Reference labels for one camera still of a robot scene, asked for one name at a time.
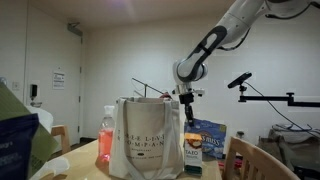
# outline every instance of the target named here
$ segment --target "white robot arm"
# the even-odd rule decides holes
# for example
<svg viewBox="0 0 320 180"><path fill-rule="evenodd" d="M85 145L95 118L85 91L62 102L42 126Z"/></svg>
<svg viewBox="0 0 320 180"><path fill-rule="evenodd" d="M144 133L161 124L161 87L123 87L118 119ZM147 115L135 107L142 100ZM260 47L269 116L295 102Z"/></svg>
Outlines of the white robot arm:
<svg viewBox="0 0 320 180"><path fill-rule="evenodd" d="M191 82L198 81L207 75L208 69L203 62L215 49L233 50L237 48L224 48L222 46L234 42L248 33L251 25L261 15L266 15L269 18L291 19L302 14L310 5L320 8L320 1L317 1L236 0L191 54L186 59L177 61L173 65L173 75L177 84L175 93L180 94L180 103L185 104L185 113L189 124L193 124L193 114L190 106L190 103L193 102L193 93L199 92L192 89Z"/></svg>

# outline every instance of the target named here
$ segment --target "plastic bottle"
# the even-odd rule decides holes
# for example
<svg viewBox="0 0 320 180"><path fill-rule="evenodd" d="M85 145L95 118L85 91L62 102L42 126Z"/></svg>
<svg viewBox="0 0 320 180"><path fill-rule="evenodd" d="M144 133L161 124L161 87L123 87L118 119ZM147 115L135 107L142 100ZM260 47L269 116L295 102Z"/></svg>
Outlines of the plastic bottle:
<svg viewBox="0 0 320 180"><path fill-rule="evenodd" d="M102 161L109 161L112 145L113 130L115 122L113 120L114 106L104 106L105 117L103 118L99 130L99 157Z"/></svg>

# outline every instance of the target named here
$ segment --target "door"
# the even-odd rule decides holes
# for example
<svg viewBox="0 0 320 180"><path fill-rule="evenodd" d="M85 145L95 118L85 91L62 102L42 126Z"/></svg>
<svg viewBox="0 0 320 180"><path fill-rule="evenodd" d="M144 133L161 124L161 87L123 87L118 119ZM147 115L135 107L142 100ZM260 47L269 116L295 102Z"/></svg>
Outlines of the door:
<svg viewBox="0 0 320 180"><path fill-rule="evenodd" d="M25 102L30 105L30 85L37 85L34 102L42 102L54 125L67 125L71 145L79 143L81 37L32 6L28 15Z"/></svg>

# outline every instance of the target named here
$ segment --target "wall sign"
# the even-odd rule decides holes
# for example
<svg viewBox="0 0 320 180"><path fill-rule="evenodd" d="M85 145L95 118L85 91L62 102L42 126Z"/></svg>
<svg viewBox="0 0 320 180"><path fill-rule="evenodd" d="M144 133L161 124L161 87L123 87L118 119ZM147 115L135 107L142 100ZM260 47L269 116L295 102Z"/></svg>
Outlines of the wall sign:
<svg viewBox="0 0 320 180"><path fill-rule="evenodd" d="M53 89L64 89L65 73L61 71L53 71Z"/></svg>

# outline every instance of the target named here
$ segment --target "wooden chair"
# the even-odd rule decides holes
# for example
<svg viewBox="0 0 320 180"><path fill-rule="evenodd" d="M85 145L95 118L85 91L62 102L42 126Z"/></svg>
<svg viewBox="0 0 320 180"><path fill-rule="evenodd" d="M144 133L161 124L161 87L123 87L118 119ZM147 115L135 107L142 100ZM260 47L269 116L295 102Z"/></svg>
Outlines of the wooden chair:
<svg viewBox="0 0 320 180"><path fill-rule="evenodd" d="M59 136L59 135L61 136L62 154L65 154L65 153L71 151L67 126L65 126L65 125L52 126L51 135L52 136Z"/></svg>
<svg viewBox="0 0 320 180"><path fill-rule="evenodd" d="M295 180L299 179L290 169L270 154L239 138L231 137L225 161L224 180L234 178L236 153L242 155L240 180Z"/></svg>

